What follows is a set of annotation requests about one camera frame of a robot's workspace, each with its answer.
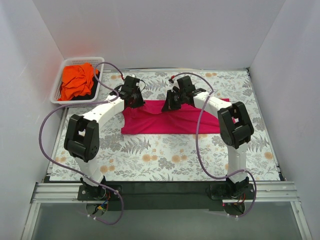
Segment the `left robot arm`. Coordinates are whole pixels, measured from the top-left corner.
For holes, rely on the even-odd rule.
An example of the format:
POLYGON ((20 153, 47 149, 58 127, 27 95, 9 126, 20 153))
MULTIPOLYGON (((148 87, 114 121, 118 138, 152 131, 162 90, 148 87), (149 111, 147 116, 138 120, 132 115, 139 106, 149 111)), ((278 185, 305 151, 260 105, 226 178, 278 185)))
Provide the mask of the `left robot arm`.
POLYGON ((64 148, 75 159, 80 171, 80 178, 86 193, 95 200, 106 196, 106 183, 100 171, 96 156, 100 148, 100 128, 116 114, 126 108, 138 108, 145 104, 140 88, 141 80, 135 76, 125 77, 122 85, 117 86, 105 99, 83 115, 69 118, 64 140, 64 148))

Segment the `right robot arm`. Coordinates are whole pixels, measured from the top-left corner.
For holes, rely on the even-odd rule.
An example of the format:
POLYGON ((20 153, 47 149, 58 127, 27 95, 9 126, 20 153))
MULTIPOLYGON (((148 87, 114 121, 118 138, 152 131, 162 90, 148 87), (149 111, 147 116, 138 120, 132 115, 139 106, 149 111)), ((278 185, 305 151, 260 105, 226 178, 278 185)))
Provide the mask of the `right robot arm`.
POLYGON ((249 188, 247 149, 254 134, 254 127, 245 104, 241 101, 227 102, 196 88, 189 76, 168 80, 172 86, 167 91, 162 112, 177 111, 188 104, 201 113, 207 112, 218 119, 220 137, 227 146, 228 172, 220 177, 222 186, 218 191, 224 196, 237 199, 249 188))

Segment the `magenta t shirt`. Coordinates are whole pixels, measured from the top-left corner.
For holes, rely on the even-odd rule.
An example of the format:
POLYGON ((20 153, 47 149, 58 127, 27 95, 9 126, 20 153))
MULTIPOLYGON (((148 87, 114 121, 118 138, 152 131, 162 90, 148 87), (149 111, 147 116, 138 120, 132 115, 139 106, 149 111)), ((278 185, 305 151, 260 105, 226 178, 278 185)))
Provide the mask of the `magenta t shirt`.
POLYGON ((181 109, 162 112, 163 100, 146 100, 141 107, 127 107, 123 112, 123 135, 195 134, 201 110, 188 104, 181 109))

